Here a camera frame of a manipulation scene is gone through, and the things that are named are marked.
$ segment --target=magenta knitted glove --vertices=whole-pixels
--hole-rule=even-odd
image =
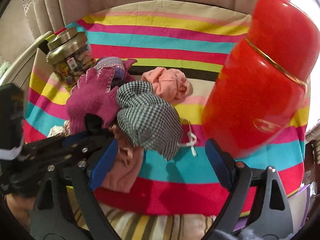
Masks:
[[[103,119],[102,128],[108,128],[116,118],[120,110],[116,101],[118,87],[110,89],[114,73],[112,67],[103,67],[99,71],[91,68],[71,90],[66,107],[72,134],[85,130],[86,114],[100,116]]]

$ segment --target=glass jar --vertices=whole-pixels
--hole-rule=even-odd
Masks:
[[[48,43],[50,52],[47,62],[68,92],[76,85],[80,76],[94,66],[91,46],[84,32],[75,27],[59,33]]]

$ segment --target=colorful striped fabric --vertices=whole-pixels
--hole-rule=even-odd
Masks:
[[[101,11],[67,26],[86,32],[96,58],[136,58],[138,62],[130,71],[137,78],[156,66],[173,67],[182,70],[193,86],[193,94],[174,106],[181,118],[191,122],[198,138],[198,156],[193,157],[189,148],[181,148],[167,162],[158,153],[147,151],[131,192],[99,188],[95,195],[100,201],[143,214],[211,216],[220,212],[228,192],[218,183],[205,155],[201,114],[227,54],[245,36],[250,20],[249,15],[206,5],[149,1]],[[28,142],[45,138],[51,127],[68,119],[65,102],[69,94],[44,61],[45,55],[39,52],[31,74],[24,125]],[[299,188],[303,177],[309,103],[308,96],[281,134],[242,159],[254,168],[276,167],[288,195]],[[185,142],[188,125],[183,127]],[[254,192],[252,188],[243,215],[251,208]]]

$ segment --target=purple knitted glove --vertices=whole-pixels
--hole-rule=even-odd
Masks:
[[[91,68],[78,80],[66,102],[72,134],[85,130],[86,114],[96,114],[103,119],[103,128],[108,128],[120,107],[116,101],[118,87],[112,90],[111,82],[115,68],[102,67],[100,71]]]
[[[135,80],[128,71],[132,64],[136,62],[137,60],[133,58],[123,61],[119,57],[103,57],[97,60],[94,68],[100,71],[103,67],[113,67],[115,73],[112,79],[111,88],[114,88],[115,86],[120,87],[125,83]]]

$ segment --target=jar label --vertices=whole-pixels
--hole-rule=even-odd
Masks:
[[[70,69],[74,69],[74,68],[76,68],[78,66],[74,57],[68,59],[67,63],[69,65]]]

